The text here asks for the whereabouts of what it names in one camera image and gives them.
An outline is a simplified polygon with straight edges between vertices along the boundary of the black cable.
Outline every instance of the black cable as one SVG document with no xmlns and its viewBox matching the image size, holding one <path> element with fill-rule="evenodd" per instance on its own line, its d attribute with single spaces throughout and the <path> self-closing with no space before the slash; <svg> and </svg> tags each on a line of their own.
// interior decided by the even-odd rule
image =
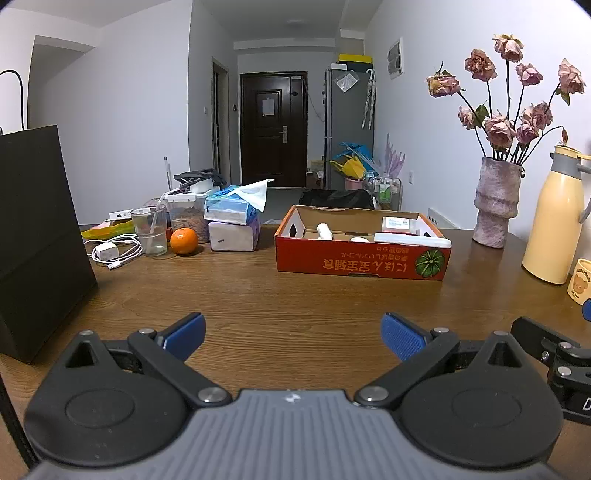
<svg viewBox="0 0 591 480">
<path fill-rule="evenodd" d="M 17 413 L 14 411 L 14 407 L 6 391 L 6 386 L 4 386 L 2 375 L 0 375 L 0 413 L 2 414 L 8 433 L 17 446 L 18 453 L 21 454 L 25 464 L 29 469 L 35 467 L 39 463 L 39 458 L 29 443 L 25 431 L 22 429 L 21 422 L 18 420 Z"/>
<path fill-rule="evenodd" d="M 21 84 L 21 126 L 22 129 L 25 130 L 25 95 L 22 88 L 22 78 L 16 70 L 4 70 L 3 72 L 0 72 L 0 76 L 2 76 L 4 73 L 13 73 L 18 77 L 18 83 Z"/>
</svg>

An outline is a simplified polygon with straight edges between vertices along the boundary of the yellow plastic bag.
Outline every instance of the yellow plastic bag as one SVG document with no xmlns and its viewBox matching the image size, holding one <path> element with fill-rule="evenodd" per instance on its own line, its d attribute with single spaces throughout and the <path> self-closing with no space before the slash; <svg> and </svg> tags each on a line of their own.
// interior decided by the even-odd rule
<svg viewBox="0 0 591 480">
<path fill-rule="evenodd" d="M 352 179 L 360 180 L 363 178 L 364 173 L 365 167 L 357 157 L 348 159 L 345 165 L 343 165 L 343 174 Z"/>
<path fill-rule="evenodd" d="M 125 235 L 128 233 L 135 233 L 134 222 L 118 223 L 117 225 L 108 226 L 106 228 L 91 228 L 85 232 L 80 232 L 87 240 L 108 240 L 118 235 Z"/>
</svg>

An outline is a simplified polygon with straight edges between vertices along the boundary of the tripod clamp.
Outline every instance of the tripod clamp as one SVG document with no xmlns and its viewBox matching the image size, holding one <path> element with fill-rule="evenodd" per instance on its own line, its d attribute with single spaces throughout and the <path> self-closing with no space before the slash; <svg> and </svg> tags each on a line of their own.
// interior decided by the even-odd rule
<svg viewBox="0 0 591 480">
<path fill-rule="evenodd" d="M 527 317 L 513 322 L 511 334 L 548 367 L 548 385 L 564 418 L 591 425 L 591 349 Z"/>
</svg>

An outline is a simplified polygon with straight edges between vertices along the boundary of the ceiling light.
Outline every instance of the ceiling light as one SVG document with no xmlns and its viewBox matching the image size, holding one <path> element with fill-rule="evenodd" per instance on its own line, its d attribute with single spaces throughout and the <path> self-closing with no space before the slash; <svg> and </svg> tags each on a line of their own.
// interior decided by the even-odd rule
<svg viewBox="0 0 591 480">
<path fill-rule="evenodd" d="M 301 20 L 299 18 L 292 18 L 291 20 L 288 20 L 285 23 L 290 28 L 303 28 L 306 26 L 305 20 Z"/>
</svg>

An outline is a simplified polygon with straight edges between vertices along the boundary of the pink basket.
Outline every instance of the pink basket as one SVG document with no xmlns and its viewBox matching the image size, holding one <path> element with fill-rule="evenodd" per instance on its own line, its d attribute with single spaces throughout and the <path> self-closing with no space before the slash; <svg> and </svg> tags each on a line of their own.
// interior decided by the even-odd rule
<svg viewBox="0 0 591 480">
<path fill-rule="evenodd" d="M 345 190 L 361 190 L 362 188 L 363 180 L 345 179 Z"/>
</svg>

